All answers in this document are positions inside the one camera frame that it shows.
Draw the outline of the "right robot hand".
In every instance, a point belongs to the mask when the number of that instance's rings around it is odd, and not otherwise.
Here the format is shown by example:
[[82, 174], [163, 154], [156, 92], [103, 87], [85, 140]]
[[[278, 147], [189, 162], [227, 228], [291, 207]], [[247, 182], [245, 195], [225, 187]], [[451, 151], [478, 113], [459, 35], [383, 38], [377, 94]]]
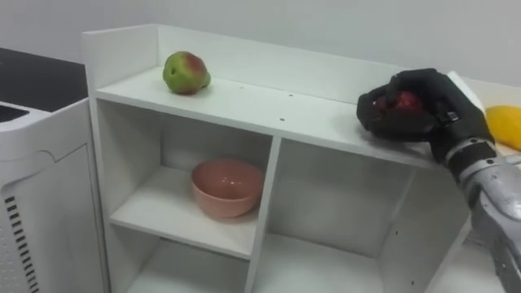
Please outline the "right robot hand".
[[494, 142], [483, 106], [455, 72], [434, 68], [402, 71], [357, 101], [357, 119], [375, 137], [427, 142], [438, 162], [469, 139]]

